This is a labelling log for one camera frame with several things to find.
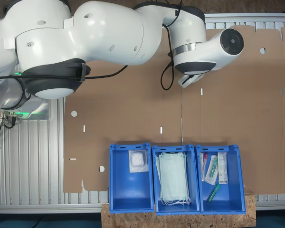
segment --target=wooden board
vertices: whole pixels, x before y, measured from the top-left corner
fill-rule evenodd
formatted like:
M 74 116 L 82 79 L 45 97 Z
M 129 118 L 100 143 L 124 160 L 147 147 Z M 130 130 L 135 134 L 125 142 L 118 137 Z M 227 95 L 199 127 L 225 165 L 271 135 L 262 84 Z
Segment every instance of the wooden board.
M 154 213 L 110 214 L 109 204 L 101 210 L 103 228 L 239 228 L 255 227 L 256 196 L 245 190 L 245 215 L 169 215 L 156 216 Z

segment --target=metal frame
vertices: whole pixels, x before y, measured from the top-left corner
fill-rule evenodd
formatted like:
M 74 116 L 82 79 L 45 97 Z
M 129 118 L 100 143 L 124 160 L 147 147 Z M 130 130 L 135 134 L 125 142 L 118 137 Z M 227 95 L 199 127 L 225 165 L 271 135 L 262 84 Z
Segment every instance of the metal frame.
M 206 14 L 207 29 L 246 24 L 285 27 L 285 14 Z M 63 192 L 64 99 L 49 102 L 49 120 L 17 121 L 0 133 L 0 213 L 91 213 L 108 191 Z M 256 209 L 285 209 L 285 194 L 256 195 Z

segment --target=green tube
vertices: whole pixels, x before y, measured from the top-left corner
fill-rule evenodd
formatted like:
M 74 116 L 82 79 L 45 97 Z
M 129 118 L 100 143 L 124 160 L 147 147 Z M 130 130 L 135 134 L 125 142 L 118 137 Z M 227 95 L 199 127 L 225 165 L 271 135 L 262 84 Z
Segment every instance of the green tube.
M 215 196 L 215 194 L 218 192 L 220 185 L 217 184 L 214 189 L 212 190 L 211 194 L 209 195 L 208 199 L 207 199 L 207 203 L 210 203 L 213 199 L 213 197 Z
M 209 177 L 211 177 L 211 178 L 213 177 L 215 169 L 217 168 L 217 165 L 218 165 L 218 159 L 215 158 L 213 161 L 212 168 L 211 168 L 210 173 L 209 173 Z

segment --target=white packet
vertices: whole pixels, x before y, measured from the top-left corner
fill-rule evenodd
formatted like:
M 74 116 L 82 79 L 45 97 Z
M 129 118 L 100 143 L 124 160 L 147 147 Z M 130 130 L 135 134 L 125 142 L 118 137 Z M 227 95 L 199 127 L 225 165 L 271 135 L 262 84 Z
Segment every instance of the white packet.
M 129 168 L 130 172 L 147 172 L 147 150 L 129 151 Z
M 227 152 L 218 152 L 218 183 L 228 184 Z
M 211 172 L 215 160 L 216 160 L 215 170 Z M 207 174 L 205 177 L 205 182 L 214 185 L 215 181 L 217 180 L 217 177 L 218 177 L 218 157 L 216 155 L 212 155 L 210 160 L 210 165 L 208 167 Z
M 204 153 L 203 152 L 199 152 L 199 159 L 200 159 L 200 172 L 202 172 L 203 169 L 203 165 L 204 165 Z

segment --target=robot end effector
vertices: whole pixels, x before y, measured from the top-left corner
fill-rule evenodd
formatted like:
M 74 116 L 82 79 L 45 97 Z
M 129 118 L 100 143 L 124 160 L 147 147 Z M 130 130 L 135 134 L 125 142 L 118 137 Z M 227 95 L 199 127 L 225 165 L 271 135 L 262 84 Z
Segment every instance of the robot end effector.
M 184 76 L 178 80 L 183 87 L 197 82 L 211 70 L 219 70 L 235 60 L 244 48 L 242 35 L 226 29 L 211 40 L 180 46 L 173 51 L 175 68 Z

